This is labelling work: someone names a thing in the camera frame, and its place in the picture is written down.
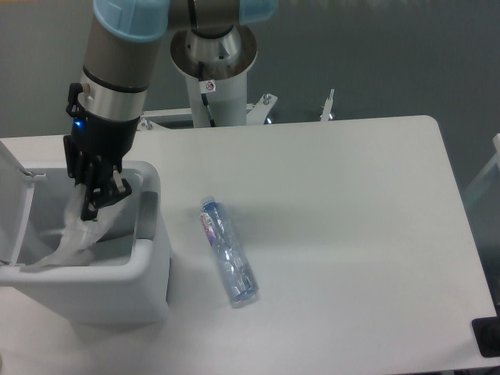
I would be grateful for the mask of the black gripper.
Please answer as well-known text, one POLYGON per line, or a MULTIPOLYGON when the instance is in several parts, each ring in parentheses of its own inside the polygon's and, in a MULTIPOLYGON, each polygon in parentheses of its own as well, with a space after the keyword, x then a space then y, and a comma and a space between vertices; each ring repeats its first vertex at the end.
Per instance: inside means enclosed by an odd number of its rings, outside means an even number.
POLYGON ((115 205, 132 193, 129 182, 121 175, 123 157, 130 151, 139 117, 111 120, 84 108, 79 96, 84 84, 72 83, 66 112, 73 119, 70 135, 62 139, 68 176, 74 184, 84 185, 84 202, 80 218, 95 220, 98 211, 115 205))

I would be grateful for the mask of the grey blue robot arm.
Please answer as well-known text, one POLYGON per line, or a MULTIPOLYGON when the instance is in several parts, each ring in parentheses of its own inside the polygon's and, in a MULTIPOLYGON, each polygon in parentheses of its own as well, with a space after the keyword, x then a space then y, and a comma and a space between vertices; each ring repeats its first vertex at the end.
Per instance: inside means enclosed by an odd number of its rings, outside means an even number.
POLYGON ((163 35, 184 75, 195 127, 244 126, 247 74, 257 56, 251 24, 275 1, 96 1, 83 72, 69 88, 67 173, 84 189, 79 217, 93 220, 131 193, 121 176, 144 112, 163 35))

